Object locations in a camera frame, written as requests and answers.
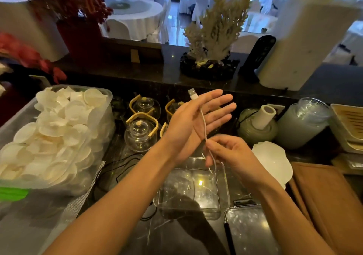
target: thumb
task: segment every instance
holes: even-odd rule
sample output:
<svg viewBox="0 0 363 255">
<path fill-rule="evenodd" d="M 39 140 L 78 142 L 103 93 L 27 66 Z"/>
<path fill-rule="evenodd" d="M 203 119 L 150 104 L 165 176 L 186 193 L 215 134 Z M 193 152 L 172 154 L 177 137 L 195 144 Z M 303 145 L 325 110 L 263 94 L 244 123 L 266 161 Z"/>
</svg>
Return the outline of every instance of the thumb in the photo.
<svg viewBox="0 0 363 255">
<path fill-rule="evenodd" d="M 214 154 L 216 154 L 217 156 L 219 156 L 220 158 L 231 162 L 233 160 L 232 154 L 231 154 L 231 150 L 223 147 L 222 145 L 220 145 L 219 143 L 213 141 L 213 140 L 206 140 L 206 147 Z"/>
</svg>

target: green lid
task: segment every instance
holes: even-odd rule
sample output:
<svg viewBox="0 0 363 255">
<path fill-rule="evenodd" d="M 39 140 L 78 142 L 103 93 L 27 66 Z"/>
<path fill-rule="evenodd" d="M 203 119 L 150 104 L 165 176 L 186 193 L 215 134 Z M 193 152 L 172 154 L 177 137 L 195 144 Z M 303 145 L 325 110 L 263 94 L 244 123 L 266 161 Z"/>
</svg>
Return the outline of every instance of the green lid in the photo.
<svg viewBox="0 0 363 255">
<path fill-rule="evenodd" d="M 9 187 L 0 187 L 0 202 L 1 201 L 19 201 L 24 199 L 29 193 L 28 189 L 20 189 L 20 188 L 9 188 Z"/>
</svg>

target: hand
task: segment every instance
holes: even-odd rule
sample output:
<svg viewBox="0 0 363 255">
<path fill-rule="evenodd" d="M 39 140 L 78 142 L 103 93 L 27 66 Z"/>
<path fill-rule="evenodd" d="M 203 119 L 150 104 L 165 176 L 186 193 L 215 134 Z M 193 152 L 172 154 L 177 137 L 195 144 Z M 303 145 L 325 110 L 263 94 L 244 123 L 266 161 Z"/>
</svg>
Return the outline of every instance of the hand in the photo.
<svg viewBox="0 0 363 255">
<path fill-rule="evenodd" d="M 222 93 L 222 90 L 203 93 L 196 100 L 184 103 L 174 113 L 161 141 L 175 157 L 175 164 L 186 160 L 204 139 L 204 123 L 199 109 L 206 120 L 207 134 L 231 119 L 230 112 L 235 110 L 236 104 L 218 109 L 233 99 L 232 95 L 222 96 Z"/>
<path fill-rule="evenodd" d="M 207 139 L 206 148 L 218 159 L 228 163 L 247 188 L 273 178 L 240 137 L 219 134 Z M 212 165 L 212 157 L 207 153 L 206 166 Z"/>
</svg>

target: white cable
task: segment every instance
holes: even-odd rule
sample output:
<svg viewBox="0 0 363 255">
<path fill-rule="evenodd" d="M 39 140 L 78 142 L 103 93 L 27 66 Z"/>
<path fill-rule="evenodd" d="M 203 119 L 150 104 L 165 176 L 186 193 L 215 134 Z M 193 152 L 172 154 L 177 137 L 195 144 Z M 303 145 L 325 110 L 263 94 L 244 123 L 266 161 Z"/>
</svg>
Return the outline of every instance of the white cable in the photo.
<svg viewBox="0 0 363 255">
<path fill-rule="evenodd" d="M 195 92 L 195 90 L 194 90 L 194 89 L 190 89 L 190 90 L 188 91 L 188 93 L 189 93 L 189 95 L 190 95 L 191 100 L 195 100 L 195 99 L 197 99 L 197 98 L 198 98 L 198 95 L 197 95 L 197 93 Z M 204 118 L 204 115 L 203 115 L 202 109 L 199 109 L 199 110 L 200 110 L 200 114 L 202 115 L 202 119 L 203 119 L 203 123 L 204 123 L 204 138 L 205 138 L 205 140 L 206 140 L 206 120 L 205 120 L 205 118 Z M 216 172 L 216 171 L 217 171 L 217 164 L 216 164 L 216 160 L 214 159 L 214 156 L 212 155 L 211 151 L 209 151 L 209 154 L 211 155 L 212 160 L 213 160 L 213 163 L 214 163 L 214 172 Z"/>
</svg>

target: black rock base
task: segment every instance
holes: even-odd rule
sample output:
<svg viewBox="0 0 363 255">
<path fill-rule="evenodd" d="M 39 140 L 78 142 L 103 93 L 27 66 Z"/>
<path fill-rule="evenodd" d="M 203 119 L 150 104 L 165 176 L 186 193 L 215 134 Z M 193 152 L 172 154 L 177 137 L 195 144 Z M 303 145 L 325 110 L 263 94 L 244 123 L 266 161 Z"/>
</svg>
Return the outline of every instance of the black rock base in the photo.
<svg viewBox="0 0 363 255">
<path fill-rule="evenodd" d="M 197 67 L 195 58 L 184 53 L 180 59 L 180 71 L 186 76 L 209 81 L 230 80 L 239 64 L 239 60 L 222 60 L 223 65 L 216 60 L 208 60 L 206 64 Z"/>
</svg>

